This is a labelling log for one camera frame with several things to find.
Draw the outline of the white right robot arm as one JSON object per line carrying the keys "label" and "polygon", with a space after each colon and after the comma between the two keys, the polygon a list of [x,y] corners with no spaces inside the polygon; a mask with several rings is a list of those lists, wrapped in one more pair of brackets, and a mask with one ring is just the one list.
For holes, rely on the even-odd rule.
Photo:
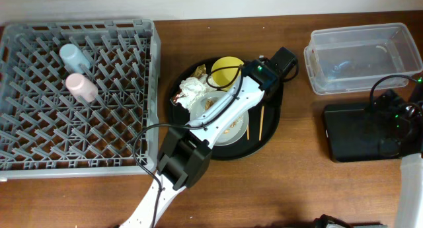
{"label": "white right robot arm", "polygon": [[331,159],[401,160],[395,227],[422,226],[422,79],[408,100],[389,89],[362,103],[328,104],[322,117]]}

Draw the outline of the grey dishwasher rack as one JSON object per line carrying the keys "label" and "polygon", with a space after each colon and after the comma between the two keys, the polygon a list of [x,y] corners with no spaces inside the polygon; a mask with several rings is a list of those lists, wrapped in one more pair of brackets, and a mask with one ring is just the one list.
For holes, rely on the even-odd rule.
{"label": "grey dishwasher rack", "polygon": [[[67,90],[59,56],[76,45],[98,88],[92,102]],[[161,41],[153,21],[10,24],[1,33],[1,180],[113,176],[153,169]]]}

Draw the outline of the blue plastic cup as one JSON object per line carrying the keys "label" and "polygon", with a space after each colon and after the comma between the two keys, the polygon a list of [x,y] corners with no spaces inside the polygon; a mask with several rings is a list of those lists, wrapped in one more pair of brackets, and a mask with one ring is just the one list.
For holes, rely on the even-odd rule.
{"label": "blue plastic cup", "polygon": [[74,73],[84,74],[82,66],[90,68],[91,63],[74,44],[65,44],[59,50],[59,56],[66,66],[69,66]]}

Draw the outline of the pink plastic cup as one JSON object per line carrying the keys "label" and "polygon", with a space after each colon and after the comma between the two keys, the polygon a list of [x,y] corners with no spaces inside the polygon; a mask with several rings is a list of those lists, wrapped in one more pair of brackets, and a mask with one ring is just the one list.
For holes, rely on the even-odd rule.
{"label": "pink plastic cup", "polygon": [[70,74],[65,80],[65,86],[77,102],[81,102],[79,97],[84,98],[86,102],[92,102],[98,95],[96,85],[80,73]]}

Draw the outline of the gold coffee sachet wrapper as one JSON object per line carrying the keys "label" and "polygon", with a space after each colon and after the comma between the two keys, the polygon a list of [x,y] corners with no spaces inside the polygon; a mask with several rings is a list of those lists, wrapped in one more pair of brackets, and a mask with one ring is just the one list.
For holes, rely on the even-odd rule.
{"label": "gold coffee sachet wrapper", "polygon": [[191,74],[191,77],[194,78],[201,78],[203,75],[206,75],[207,68],[205,64],[199,65],[197,66],[197,68],[195,69],[195,71]]}

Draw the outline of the yellow plastic bowl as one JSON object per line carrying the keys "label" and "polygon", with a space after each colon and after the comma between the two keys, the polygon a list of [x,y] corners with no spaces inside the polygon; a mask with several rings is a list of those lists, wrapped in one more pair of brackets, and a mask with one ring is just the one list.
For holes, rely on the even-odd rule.
{"label": "yellow plastic bowl", "polygon": [[237,57],[226,56],[218,59],[211,68],[212,71],[221,68],[220,71],[211,75],[214,83],[220,87],[227,85],[233,80],[238,70],[238,66],[243,64],[244,62]]}

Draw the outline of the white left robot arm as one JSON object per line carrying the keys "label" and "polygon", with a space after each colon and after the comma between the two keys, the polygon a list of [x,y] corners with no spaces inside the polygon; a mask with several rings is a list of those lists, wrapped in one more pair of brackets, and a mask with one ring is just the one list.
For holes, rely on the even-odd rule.
{"label": "white left robot arm", "polygon": [[153,182],[122,226],[154,227],[171,202],[207,171],[214,144],[224,130],[244,112],[274,96],[297,68],[297,57],[285,47],[270,59],[238,65],[227,84],[229,90],[210,109],[185,125],[167,124],[157,170],[148,173]]}

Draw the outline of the round black tray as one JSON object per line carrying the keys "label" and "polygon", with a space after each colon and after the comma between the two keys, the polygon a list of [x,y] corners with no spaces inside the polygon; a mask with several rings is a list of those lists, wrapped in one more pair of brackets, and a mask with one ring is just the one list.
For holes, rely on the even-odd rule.
{"label": "round black tray", "polygon": [[[172,83],[167,87],[166,93],[166,113],[167,118],[172,124],[185,124],[189,121],[190,113],[187,109],[181,105],[174,105],[171,102],[171,98],[179,90],[179,85],[182,80],[188,78],[197,66],[205,64],[208,71],[211,70],[212,65],[217,61],[216,57],[209,59],[203,59],[184,70],[180,75],[172,80]],[[262,140],[258,140],[259,127],[260,127],[260,110],[262,105],[265,105],[264,109],[264,123],[262,130]],[[216,161],[230,161],[235,159],[241,159],[248,157],[259,151],[264,147],[275,134],[278,129],[280,122],[281,106],[269,106],[264,102],[259,103],[257,106],[249,109],[249,130],[250,139],[247,140],[247,133],[245,133],[241,139],[232,143],[231,145],[225,146],[214,146],[212,149],[212,159]]]}

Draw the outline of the grey plate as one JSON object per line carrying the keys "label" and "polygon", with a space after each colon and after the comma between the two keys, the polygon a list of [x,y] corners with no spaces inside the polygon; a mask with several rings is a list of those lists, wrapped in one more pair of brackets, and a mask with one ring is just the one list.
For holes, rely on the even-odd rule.
{"label": "grey plate", "polygon": [[[226,94],[224,91],[213,91],[206,93],[204,96],[199,98],[193,105],[191,111],[190,111],[190,120],[196,119],[199,116],[201,116],[205,110],[205,102],[207,98],[217,98],[217,101],[223,97]],[[231,145],[232,143],[235,143],[239,139],[242,138],[242,136],[247,131],[247,126],[249,123],[249,113],[245,112],[243,115],[243,121],[239,124],[237,124],[228,134],[221,134],[217,141],[215,142],[216,146],[225,146],[225,145]]]}

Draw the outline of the black rectangular bin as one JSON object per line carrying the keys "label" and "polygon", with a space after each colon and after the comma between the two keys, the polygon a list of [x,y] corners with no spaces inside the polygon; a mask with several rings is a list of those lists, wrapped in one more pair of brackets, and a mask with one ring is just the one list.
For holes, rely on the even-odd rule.
{"label": "black rectangular bin", "polygon": [[323,110],[323,123],[330,155],[340,163],[399,159],[381,157],[377,146],[383,130],[366,109],[369,102],[329,104]]}

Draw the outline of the food scraps on plate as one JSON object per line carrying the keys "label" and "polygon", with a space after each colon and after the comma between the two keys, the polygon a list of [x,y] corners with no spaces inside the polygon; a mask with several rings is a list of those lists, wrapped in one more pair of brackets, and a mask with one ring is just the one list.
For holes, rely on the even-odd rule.
{"label": "food scraps on plate", "polygon": [[[207,98],[204,106],[204,110],[207,111],[217,102],[217,98]],[[243,116],[239,116],[234,120],[229,127],[223,132],[223,134],[228,134],[237,124],[243,121]]]}

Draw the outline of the clear plastic bin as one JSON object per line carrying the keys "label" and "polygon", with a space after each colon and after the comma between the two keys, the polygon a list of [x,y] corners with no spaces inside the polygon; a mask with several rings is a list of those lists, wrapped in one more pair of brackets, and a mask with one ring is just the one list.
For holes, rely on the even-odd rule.
{"label": "clear plastic bin", "polygon": [[399,22],[315,30],[303,54],[317,95],[369,91],[388,75],[422,72],[417,45]]}

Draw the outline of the crumpled white tissue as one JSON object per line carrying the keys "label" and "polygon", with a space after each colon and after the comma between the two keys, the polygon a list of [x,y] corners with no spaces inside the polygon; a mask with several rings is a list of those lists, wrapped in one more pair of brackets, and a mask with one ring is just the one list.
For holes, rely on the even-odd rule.
{"label": "crumpled white tissue", "polygon": [[174,105],[181,105],[190,112],[194,103],[199,98],[204,96],[206,93],[216,91],[215,88],[206,83],[206,78],[207,76],[203,75],[200,78],[189,77],[182,80],[179,85],[179,90],[171,98],[171,102]]}

